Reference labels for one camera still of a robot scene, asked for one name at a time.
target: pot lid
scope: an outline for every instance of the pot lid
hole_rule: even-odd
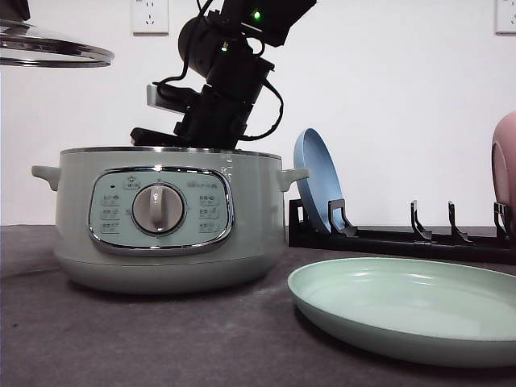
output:
[[[111,51],[27,23],[0,20],[0,65],[91,68],[109,66]]]

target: electrical socket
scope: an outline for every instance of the electrical socket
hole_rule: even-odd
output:
[[[169,0],[131,0],[134,34],[168,34]]]
[[[497,0],[497,35],[516,35],[516,0]]]

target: silver knob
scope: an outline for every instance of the silver knob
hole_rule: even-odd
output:
[[[183,217],[181,195],[167,185],[151,185],[136,195],[132,205],[135,221],[145,231],[163,233],[172,230]]]

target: gray table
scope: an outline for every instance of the gray table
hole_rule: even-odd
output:
[[[516,385],[516,367],[438,368],[341,343],[294,307],[285,280],[354,252],[290,248],[269,274],[184,296],[75,285],[52,255],[54,227],[2,228],[2,386]],[[516,274],[516,267],[485,265]]]

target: mint green plate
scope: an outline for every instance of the mint green plate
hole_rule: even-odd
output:
[[[356,347],[448,367],[516,364],[516,277],[460,264],[349,258],[292,272],[315,325]]]

